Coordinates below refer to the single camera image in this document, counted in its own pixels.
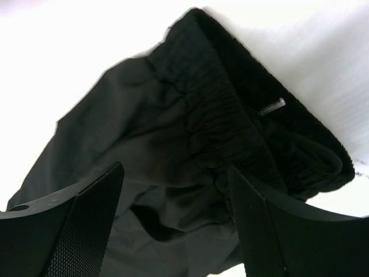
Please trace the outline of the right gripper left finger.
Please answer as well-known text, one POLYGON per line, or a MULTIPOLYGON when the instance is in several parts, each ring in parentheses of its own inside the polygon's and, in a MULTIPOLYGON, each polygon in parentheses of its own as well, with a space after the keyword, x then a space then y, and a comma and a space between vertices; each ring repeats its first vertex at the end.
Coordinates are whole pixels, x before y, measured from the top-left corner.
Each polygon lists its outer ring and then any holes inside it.
POLYGON ((1 276, 99 276, 122 184, 115 163, 1 212, 1 276))

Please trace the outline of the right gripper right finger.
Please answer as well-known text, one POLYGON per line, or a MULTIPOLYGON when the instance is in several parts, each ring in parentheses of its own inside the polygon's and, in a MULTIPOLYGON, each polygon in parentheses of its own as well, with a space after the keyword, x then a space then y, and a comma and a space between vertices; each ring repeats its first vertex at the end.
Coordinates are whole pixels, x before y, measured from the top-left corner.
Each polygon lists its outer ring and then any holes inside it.
POLYGON ((228 169, 247 276, 367 276, 368 219, 325 211, 228 169))

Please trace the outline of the black trousers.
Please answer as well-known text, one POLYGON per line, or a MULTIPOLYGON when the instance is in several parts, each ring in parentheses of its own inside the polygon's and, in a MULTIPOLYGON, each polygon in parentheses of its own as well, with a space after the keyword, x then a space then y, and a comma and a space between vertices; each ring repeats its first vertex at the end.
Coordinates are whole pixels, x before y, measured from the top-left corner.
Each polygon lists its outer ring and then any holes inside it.
POLYGON ((338 139, 205 11, 108 69, 63 118, 8 201, 125 170, 101 276, 207 276, 242 261, 231 165, 306 201, 355 176, 338 139))

